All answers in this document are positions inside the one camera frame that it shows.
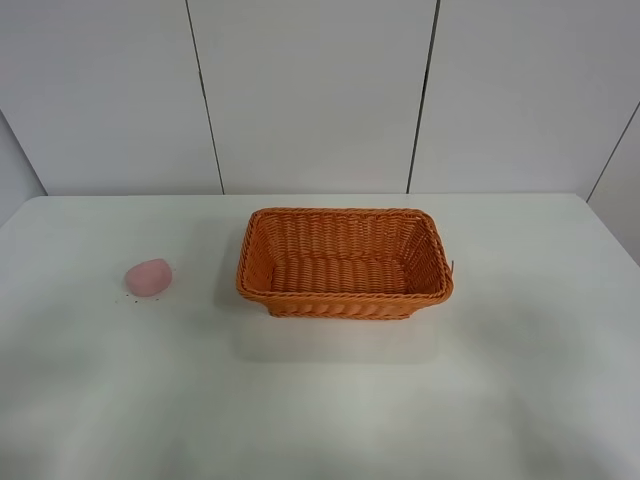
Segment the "pink peach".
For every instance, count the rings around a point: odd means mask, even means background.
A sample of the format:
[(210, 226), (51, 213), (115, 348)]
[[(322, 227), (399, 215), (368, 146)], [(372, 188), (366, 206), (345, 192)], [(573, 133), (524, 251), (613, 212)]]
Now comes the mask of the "pink peach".
[(130, 268), (124, 277), (128, 291), (136, 297), (151, 297), (166, 290), (173, 270), (164, 259), (153, 259)]

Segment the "orange wicker basket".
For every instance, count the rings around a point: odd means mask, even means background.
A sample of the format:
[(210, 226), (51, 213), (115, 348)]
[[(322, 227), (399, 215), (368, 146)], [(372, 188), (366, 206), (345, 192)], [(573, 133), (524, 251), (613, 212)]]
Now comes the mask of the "orange wicker basket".
[(454, 282), (421, 210), (281, 207), (251, 215), (236, 288), (274, 317), (402, 320)]

